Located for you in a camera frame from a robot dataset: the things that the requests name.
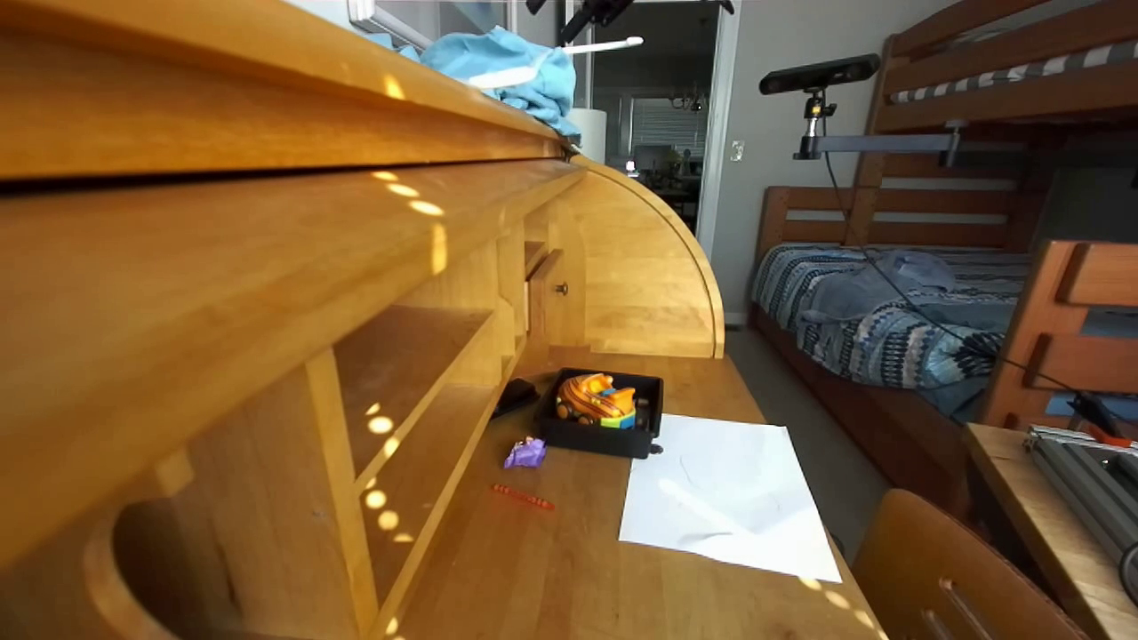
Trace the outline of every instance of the wooden shelf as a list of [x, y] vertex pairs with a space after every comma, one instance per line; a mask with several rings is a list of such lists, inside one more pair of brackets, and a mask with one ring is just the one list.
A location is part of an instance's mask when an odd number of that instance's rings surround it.
[[483, 310], [395, 305], [336, 343], [357, 489], [407, 438], [490, 317]]
[[545, 254], [547, 254], [549, 251], [546, 249], [545, 243], [526, 240], [525, 252], [526, 276], [529, 276], [534, 272], [534, 269], [537, 269], [537, 264], [542, 262], [542, 259], [545, 257]]
[[361, 497], [386, 625], [406, 594], [465, 470], [500, 387], [446, 385]]

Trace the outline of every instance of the wooden table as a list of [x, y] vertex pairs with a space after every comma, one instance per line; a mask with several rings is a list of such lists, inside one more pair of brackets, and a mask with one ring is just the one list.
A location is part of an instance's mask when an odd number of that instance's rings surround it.
[[1091, 638], [1138, 639], [1115, 564], [1023, 450], [1023, 432], [968, 425], [965, 443], [1047, 586]]
[[[560, 367], [659, 376], [665, 409], [762, 421], [728, 360], [555, 353], [517, 375], [550, 384]], [[436, 534], [398, 634], [421, 638], [877, 639], [865, 597], [835, 551], [842, 584], [620, 543], [629, 460], [549, 450], [541, 469], [502, 469], [531, 410], [490, 421]], [[545, 498], [554, 511], [490, 491]]]

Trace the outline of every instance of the window blind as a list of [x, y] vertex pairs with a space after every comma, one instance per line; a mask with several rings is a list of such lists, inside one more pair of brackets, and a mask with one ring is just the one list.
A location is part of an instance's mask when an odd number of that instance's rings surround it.
[[637, 98], [633, 100], [632, 150], [641, 145], [671, 145], [681, 154], [691, 149], [693, 158], [702, 158], [707, 114], [707, 105], [692, 112], [673, 108], [668, 98]]

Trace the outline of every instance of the white paper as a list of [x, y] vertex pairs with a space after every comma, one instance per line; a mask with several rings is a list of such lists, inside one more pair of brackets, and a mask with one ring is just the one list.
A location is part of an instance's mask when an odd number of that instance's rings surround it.
[[786, 427], [665, 413], [633, 460], [620, 541], [841, 582]]

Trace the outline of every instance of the sunlight spot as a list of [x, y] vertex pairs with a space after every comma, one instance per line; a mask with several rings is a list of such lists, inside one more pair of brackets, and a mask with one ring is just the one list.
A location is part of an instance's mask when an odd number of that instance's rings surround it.
[[388, 509], [379, 515], [379, 519], [377, 522], [379, 523], [379, 528], [384, 531], [391, 531], [399, 526], [399, 515]]
[[443, 207], [427, 200], [411, 200], [411, 208], [427, 215], [443, 215]]
[[406, 196], [409, 198], [419, 197], [419, 191], [417, 191], [412, 187], [407, 187], [406, 184], [388, 184], [387, 190], [399, 196]]
[[446, 269], [446, 227], [436, 224], [431, 229], [430, 271], [438, 276]]
[[387, 91], [388, 98], [395, 98], [396, 100], [405, 100], [407, 98], [403, 93], [403, 88], [399, 87], [399, 81], [390, 75], [384, 76], [384, 89]]
[[395, 454], [395, 450], [398, 448], [399, 448], [399, 438], [393, 435], [391, 437], [387, 438], [387, 442], [384, 443], [384, 456], [390, 458], [391, 456]]
[[395, 422], [387, 416], [380, 416], [368, 420], [368, 430], [373, 434], [386, 434], [395, 427]]
[[850, 608], [850, 601], [847, 600], [846, 597], [842, 596], [841, 593], [834, 591], [826, 591], [826, 600], [830, 600], [830, 604], [838, 607], [839, 609]]
[[867, 629], [873, 629], [873, 618], [869, 617], [869, 614], [867, 612], [858, 609], [853, 612], [853, 617], [856, 617], [857, 621], [864, 624]]
[[379, 509], [384, 504], [387, 504], [387, 494], [378, 490], [369, 491], [363, 501], [368, 504], [369, 509]]

